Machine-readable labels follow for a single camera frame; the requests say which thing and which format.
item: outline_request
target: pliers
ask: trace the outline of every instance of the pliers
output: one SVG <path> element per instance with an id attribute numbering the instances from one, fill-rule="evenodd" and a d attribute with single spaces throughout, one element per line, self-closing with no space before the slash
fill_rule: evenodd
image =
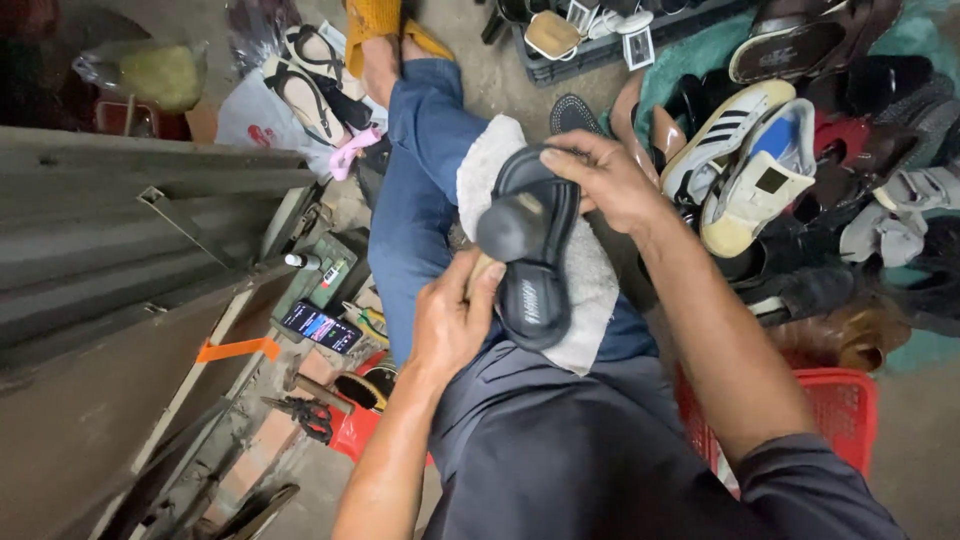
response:
<path id="1" fill-rule="evenodd" d="M 360 327 L 360 330 L 363 331 L 364 334 L 373 337 L 373 339 L 376 339 L 384 345 L 390 344 L 386 330 L 387 320 L 383 317 L 383 313 L 371 307 L 361 308 L 351 302 L 342 302 L 341 304 L 343 304 L 347 313 L 356 317 L 357 326 Z"/>

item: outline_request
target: man's right hand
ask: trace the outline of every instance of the man's right hand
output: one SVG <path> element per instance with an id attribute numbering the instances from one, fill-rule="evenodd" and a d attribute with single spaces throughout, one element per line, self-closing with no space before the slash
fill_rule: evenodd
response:
<path id="1" fill-rule="evenodd" d="M 584 160 L 547 149 L 540 160 L 561 178 L 579 184 L 615 231 L 637 233 L 647 217 L 659 219 L 665 209 L 676 213 L 622 144 L 584 130 L 552 136 L 545 142 L 587 155 Z"/>

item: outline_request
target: blue jeans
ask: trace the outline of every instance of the blue jeans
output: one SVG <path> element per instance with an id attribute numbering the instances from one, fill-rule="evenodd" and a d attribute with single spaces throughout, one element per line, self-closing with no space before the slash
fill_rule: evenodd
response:
<path id="1" fill-rule="evenodd" d="M 403 78 L 390 96 L 394 151 L 368 252 L 397 366 L 410 355 L 417 293 L 452 260 L 446 238 L 457 219 L 457 169 L 488 123 L 464 111 L 457 64 L 440 59 L 403 64 Z M 481 353 L 504 339 L 494 316 Z M 597 360 L 659 354 L 646 321 L 620 294 Z"/>

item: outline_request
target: white towel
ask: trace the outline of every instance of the white towel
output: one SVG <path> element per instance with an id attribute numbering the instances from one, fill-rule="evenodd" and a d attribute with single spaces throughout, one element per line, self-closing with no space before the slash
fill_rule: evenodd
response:
<path id="1" fill-rule="evenodd" d="M 500 168 L 526 146 L 520 124 L 502 114 L 470 146 L 457 169 L 460 222 L 470 240 L 476 237 L 480 214 L 490 207 Z M 596 359 L 620 291 L 610 260 L 583 217 L 577 217 L 567 244 L 564 270 L 573 308 L 572 322 L 564 339 L 543 354 L 558 366 L 583 376 Z"/>

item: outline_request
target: hand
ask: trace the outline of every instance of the hand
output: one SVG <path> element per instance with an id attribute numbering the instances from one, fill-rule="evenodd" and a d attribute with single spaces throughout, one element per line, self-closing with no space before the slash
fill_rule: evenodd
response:
<path id="1" fill-rule="evenodd" d="M 547 149 L 540 160 L 558 176 L 579 184 L 587 200 L 604 213 L 615 231 L 633 233 L 645 216 L 663 209 L 672 211 L 622 144 L 584 130 L 552 136 L 546 142 L 587 155 L 584 160 L 562 150 Z"/>
<path id="2" fill-rule="evenodd" d="M 414 344 L 404 368 L 417 366 L 436 383 L 446 386 L 483 345 L 493 317 L 493 296 L 507 267 L 488 266 L 473 283 L 467 281 L 480 249 L 458 253 L 446 271 L 417 295 Z"/>

